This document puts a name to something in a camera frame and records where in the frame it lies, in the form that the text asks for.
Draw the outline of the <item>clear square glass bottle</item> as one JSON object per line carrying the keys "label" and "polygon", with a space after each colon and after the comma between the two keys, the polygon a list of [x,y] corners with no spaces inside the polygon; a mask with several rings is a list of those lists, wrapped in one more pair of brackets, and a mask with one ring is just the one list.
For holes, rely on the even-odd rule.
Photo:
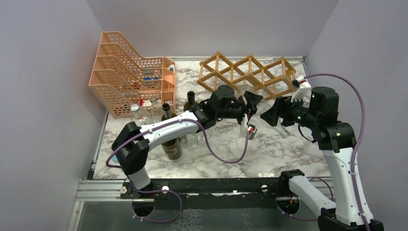
{"label": "clear square glass bottle", "polygon": [[198,147],[198,134],[185,135],[185,146],[187,150],[192,151]]}

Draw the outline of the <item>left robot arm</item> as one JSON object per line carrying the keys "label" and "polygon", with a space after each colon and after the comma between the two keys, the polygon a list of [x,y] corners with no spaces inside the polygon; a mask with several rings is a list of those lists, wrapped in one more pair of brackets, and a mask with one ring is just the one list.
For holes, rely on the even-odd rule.
{"label": "left robot arm", "polygon": [[151,193],[151,179],[145,169],[149,151],[179,137],[205,132],[222,119],[236,119],[238,124],[244,125],[249,140],[256,131],[249,120],[262,100],[263,96],[250,91],[237,98],[231,86],[221,85],[209,99],[178,116],[150,125],[127,123],[111,146],[112,155],[117,157],[119,168],[132,183],[133,192],[138,197],[146,197]]}

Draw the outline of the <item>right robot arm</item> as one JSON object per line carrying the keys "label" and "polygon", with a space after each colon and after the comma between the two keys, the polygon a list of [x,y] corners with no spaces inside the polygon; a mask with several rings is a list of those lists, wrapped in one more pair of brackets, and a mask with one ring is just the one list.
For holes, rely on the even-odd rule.
{"label": "right robot arm", "polygon": [[335,199],[321,193],[300,170],[284,171],[278,191],[285,196],[292,193],[309,207],[317,217],[321,231],[382,231],[383,223],[374,219],[359,190],[361,181],[354,150],[356,136],[350,124],[338,117],[338,93],[329,87],[311,90],[309,107],[291,97],[278,97],[273,106],[261,114],[270,126],[285,127],[298,124],[311,130],[328,165]]}

